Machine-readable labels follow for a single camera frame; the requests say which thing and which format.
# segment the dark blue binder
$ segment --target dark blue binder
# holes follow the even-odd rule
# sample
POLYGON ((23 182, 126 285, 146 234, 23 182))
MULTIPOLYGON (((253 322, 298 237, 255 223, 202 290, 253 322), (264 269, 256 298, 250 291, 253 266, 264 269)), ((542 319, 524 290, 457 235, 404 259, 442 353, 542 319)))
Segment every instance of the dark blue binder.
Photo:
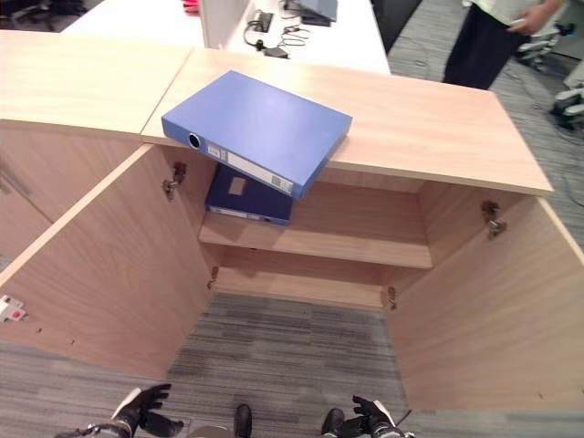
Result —
POLYGON ((229 71, 162 116, 164 134, 296 199, 351 117, 229 71))
POLYGON ((219 164, 205 205, 210 212, 288 225, 293 202, 290 196, 219 164))

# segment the black pants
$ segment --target black pants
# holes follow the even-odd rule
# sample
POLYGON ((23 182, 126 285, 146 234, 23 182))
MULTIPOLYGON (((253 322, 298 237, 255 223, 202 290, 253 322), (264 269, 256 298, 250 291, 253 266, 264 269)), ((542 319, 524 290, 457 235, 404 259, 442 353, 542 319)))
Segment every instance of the black pants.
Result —
POLYGON ((443 82, 488 89, 527 40, 528 36, 507 32, 507 26, 472 5, 446 63, 443 82))

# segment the cabinet hinge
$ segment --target cabinet hinge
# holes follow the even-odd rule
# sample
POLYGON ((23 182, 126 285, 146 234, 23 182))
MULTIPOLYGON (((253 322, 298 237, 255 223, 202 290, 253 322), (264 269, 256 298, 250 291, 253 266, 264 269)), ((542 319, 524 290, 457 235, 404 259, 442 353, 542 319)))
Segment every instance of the cabinet hinge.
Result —
POLYGON ((507 229, 507 224, 498 220, 500 210, 499 204, 493 201, 484 201, 481 204, 483 219, 485 219, 485 224, 489 228, 489 239, 494 239, 507 229))
POLYGON ((211 269, 211 279, 207 283, 207 289, 210 289, 211 286, 213 285, 213 283, 215 281, 217 281, 218 275, 219 275, 219 266, 213 266, 213 269, 211 269))
POLYGON ((174 189, 183 183, 184 175, 186 175, 186 164, 176 162, 172 167, 172 179, 162 181, 162 190, 169 201, 172 201, 174 198, 174 189))
POLYGON ((390 308, 390 310, 395 310, 396 308, 398 308, 398 303, 395 300, 396 295, 397 293, 395 291, 395 287, 388 286, 387 290, 385 291, 384 297, 382 298, 383 306, 386 308, 390 308))

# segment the white desk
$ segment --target white desk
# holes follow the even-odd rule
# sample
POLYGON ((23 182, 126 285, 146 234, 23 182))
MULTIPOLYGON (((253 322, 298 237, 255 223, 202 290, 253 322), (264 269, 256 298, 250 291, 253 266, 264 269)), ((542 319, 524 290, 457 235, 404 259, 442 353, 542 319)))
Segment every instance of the white desk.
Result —
POLYGON ((201 18, 180 0, 104 0, 63 33, 204 47, 201 18))
MULTIPOLYGON (((251 31, 248 38, 252 41, 262 38, 268 47, 277 45, 284 26, 300 22, 299 18, 283 20, 277 0, 252 1, 229 38, 227 50, 255 52, 253 47, 245 44, 243 33, 248 17, 253 16, 257 8, 274 13, 274 20, 268 34, 251 31)), ((303 27, 311 31, 309 40, 304 47, 288 48, 292 59, 390 73, 370 0, 339 0, 338 21, 331 27, 303 27)), ((180 0, 104 0, 63 32, 204 46, 201 19, 186 15, 180 0)))
MULTIPOLYGON (((261 9, 274 14, 270 31, 247 32, 247 39, 255 42, 262 39, 267 47, 277 46, 285 26, 300 24, 300 18, 282 19, 277 0, 255 0, 255 6, 248 10, 261 9)), ((294 13, 283 11, 284 16, 294 13)), ((244 41, 246 20, 242 19, 232 34, 226 49, 234 52, 254 53, 256 50, 244 41)), ((310 35, 303 47, 285 47, 290 58, 313 64, 326 64, 336 67, 356 68, 359 70, 390 73, 390 67, 381 43, 381 36, 375 21, 370 0, 339 0, 337 22, 330 27, 306 26, 310 35)))

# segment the wood grain surface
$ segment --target wood grain surface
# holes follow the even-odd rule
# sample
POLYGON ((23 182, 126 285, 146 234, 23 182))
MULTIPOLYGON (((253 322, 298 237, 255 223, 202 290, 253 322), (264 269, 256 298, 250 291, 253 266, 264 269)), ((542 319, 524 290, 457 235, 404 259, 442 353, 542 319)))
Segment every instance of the wood grain surface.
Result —
POLYGON ((292 208, 289 226, 208 213, 202 242, 428 268, 416 197, 410 193, 316 183, 292 208))
POLYGON ((0 338, 164 376, 212 295, 180 190, 162 192, 168 172, 162 148, 139 148, 0 273, 29 313, 0 338))
POLYGON ((413 178, 335 169, 332 167, 325 167, 318 175, 317 181, 406 193, 417 193, 423 185, 422 180, 413 178))
POLYGON ((0 30, 0 119, 140 133, 186 46, 0 30))
POLYGON ((0 258, 14 260, 50 221, 0 176, 0 258))
POLYGON ((0 172, 25 187, 26 197, 53 222, 141 145, 104 133, 17 126, 0 126, 0 172))
POLYGON ((144 140, 177 145, 164 137, 161 116, 230 69, 352 116, 328 167, 521 193, 552 190, 490 91, 221 50, 193 50, 144 140))
POLYGON ((380 271, 368 263, 227 248, 214 288, 345 308, 381 308, 380 271))
POLYGON ((481 230, 488 234, 483 202, 497 203, 501 209, 499 214, 503 215, 524 197, 500 190, 425 182, 418 199, 433 262, 438 265, 481 230))
POLYGON ((503 217, 386 313, 413 409, 584 409, 584 255, 539 198, 503 217))

